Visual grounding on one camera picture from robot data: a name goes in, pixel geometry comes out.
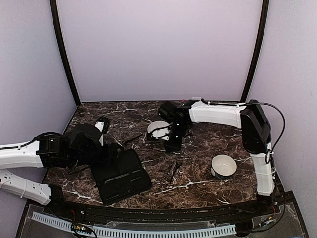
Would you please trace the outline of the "silver hair cutting scissors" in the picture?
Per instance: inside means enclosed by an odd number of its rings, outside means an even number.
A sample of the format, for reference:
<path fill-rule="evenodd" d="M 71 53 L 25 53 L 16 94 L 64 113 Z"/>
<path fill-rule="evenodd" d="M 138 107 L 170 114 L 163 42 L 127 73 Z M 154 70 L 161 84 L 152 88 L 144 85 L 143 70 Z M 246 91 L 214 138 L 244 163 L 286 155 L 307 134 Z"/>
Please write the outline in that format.
<path fill-rule="evenodd" d="M 177 170 L 181 167 L 181 161 L 174 161 L 172 165 L 169 167 L 164 182 L 165 183 L 172 183 L 174 175 L 176 174 Z"/>

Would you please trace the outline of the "black zippered tool case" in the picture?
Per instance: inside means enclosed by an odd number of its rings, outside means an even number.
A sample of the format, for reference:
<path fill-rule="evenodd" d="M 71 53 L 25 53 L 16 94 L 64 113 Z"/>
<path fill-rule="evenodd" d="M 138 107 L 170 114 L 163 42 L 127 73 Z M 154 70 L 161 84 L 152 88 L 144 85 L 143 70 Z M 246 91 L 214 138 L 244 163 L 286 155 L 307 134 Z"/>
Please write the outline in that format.
<path fill-rule="evenodd" d="M 93 165 L 91 173 L 103 205 L 114 204 L 152 187 L 134 149 L 121 152 L 110 164 Z"/>

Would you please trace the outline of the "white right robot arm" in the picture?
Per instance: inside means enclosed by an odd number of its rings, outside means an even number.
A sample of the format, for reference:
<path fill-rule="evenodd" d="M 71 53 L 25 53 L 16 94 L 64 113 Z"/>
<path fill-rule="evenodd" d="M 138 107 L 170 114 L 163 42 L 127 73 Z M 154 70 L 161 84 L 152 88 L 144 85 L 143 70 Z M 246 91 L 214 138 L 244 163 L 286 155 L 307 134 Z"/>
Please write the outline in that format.
<path fill-rule="evenodd" d="M 158 115 L 161 121 L 151 123 L 148 137 L 164 140 L 167 153 L 180 151 L 182 140 L 195 123 L 228 125 L 242 131 L 244 149 L 250 154 L 257 179 L 257 195 L 261 198 L 253 203 L 253 211 L 263 215 L 272 207 L 275 189 L 275 171 L 272 154 L 275 145 L 271 143 L 271 126 L 262 109 L 263 103 L 250 100 L 247 103 L 221 103 L 204 99 L 191 99 L 176 106 L 163 103 Z"/>

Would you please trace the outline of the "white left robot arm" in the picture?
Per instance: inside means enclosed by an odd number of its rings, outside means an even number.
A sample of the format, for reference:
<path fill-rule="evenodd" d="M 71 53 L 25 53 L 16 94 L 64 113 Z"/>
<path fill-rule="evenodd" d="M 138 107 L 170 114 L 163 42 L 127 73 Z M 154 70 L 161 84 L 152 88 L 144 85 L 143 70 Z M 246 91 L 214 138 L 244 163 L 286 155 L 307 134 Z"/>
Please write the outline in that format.
<path fill-rule="evenodd" d="M 1 189 L 50 205 L 59 216 L 66 216 L 70 206 L 64 201 L 60 186 L 36 183 L 9 171 L 13 168 L 68 168 L 110 165 L 124 150 L 115 142 L 105 143 L 110 119 L 102 116 L 94 125 L 78 124 L 65 134 L 45 132 L 24 143 L 8 144 L 0 149 Z"/>

